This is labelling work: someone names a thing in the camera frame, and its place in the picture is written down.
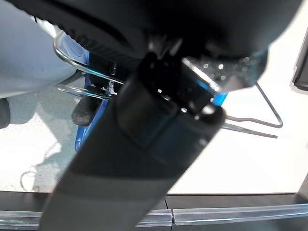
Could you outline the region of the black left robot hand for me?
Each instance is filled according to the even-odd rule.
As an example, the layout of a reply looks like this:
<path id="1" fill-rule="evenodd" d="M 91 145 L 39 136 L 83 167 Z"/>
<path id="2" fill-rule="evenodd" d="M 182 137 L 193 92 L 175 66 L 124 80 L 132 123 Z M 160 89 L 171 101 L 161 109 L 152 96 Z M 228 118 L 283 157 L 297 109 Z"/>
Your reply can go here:
<path id="1" fill-rule="evenodd" d="M 58 181 L 41 231 L 131 231 L 252 86 L 299 0 L 14 0 L 129 77 Z"/>

